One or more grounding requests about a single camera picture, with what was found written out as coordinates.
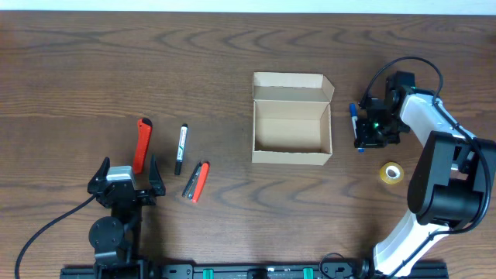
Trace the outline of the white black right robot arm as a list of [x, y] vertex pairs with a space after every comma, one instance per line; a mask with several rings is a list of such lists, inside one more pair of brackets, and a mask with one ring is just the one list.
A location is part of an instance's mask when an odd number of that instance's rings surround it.
[[365, 94], [355, 120], [358, 150], [398, 144], [413, 132], [423, 146], [408, 186], [408, 210], [389, 236], [373, 248], [362, 268], [369, 278], [407, 277], [438, 241], [466, 233], [487, 214], [495, 177], [495, 143], [466, 131], [434, 91], [419, 89], [412, 73], [386, 80], [385, 97]]

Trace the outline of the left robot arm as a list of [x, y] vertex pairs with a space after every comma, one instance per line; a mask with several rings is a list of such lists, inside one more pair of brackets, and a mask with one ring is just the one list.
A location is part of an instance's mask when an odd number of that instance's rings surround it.
[[88, 240], [95, 250], [96, 278], [160, 278], [160, 267], [139, 255], [142, 209], [154, 206], [166, 194], [156, 158], [150, 160], [151, 187], [135, 189], [130, 166], [112, 167], [105, 158], [88, 182], [88, 193], [111, 215], [100, 218], [90, 228]]

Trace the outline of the yellow tape roll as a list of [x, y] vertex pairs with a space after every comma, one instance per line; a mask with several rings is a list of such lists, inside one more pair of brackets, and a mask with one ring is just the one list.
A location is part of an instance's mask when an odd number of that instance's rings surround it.
[[395, 163], [388, 162], [379, 171], [381, 180], [386, 184], [397, 184], [404, 178], [403, 168]]

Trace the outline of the brown cardboard box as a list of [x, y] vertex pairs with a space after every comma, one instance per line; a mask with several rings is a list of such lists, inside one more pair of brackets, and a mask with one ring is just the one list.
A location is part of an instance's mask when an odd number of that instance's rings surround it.
[[255, 72], [252, 162], [325, 165], [334, 91], [323, 74]]

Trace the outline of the blue cap whiteboard marker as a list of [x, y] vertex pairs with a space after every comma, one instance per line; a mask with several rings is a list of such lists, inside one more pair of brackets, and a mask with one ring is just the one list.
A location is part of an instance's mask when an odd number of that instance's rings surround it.
[[354, 103], [350, 103], [349, 105], [350, 109], [350, 117], [352, 121], [352, 126], [353, 126], [353, 134], [354, 134], [354, 139], [357, 140], [357, 120], [358, 120], [358, 115], [357, 115], [357, 109]]

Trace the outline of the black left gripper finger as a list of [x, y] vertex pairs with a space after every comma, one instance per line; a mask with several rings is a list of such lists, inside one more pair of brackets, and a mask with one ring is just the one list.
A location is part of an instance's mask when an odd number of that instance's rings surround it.
[[165, 196], [166, 188], [160, 176], [154, 155], [150, 159], [149, 183], [155, 196]]
[[107, 187], [107, 173], [110, 168], [110, 159], [106, 157], [100, 166], [100, 168], [96, 171], [95, 175], [88, 182], [88, 193], [89, 194], [101, 194]]

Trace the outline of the black cap whiteboard marker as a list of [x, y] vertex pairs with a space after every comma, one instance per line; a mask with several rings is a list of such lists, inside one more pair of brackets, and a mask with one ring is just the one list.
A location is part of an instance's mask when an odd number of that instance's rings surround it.
[[186, 139], [188, 135], [188, 125], [183, 124], [181, 126], [181, 131], [180, 131], [180, 136], [178, 140], [178, 147], [177, 147], [177, 156], [176, 156], [176, 161], [175, 161], [175, 167], [174, 167], [174, 174], [175, 175], [180, 175], [181, 174], [181, 168], [184, 160], [184, 149], [186, 145]]

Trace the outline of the red utility knife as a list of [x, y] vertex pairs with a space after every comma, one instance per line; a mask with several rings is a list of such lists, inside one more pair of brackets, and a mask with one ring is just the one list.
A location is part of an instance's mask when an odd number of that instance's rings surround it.
[[151, 133], [153, 131], [153, 123], [148, 118], [141, 118], [137, 122], [137, 127], [138, 141], [133, 158], [133, 172], [134, 174], [141, 174], [143, 172], [144, 162], [150, 144]]

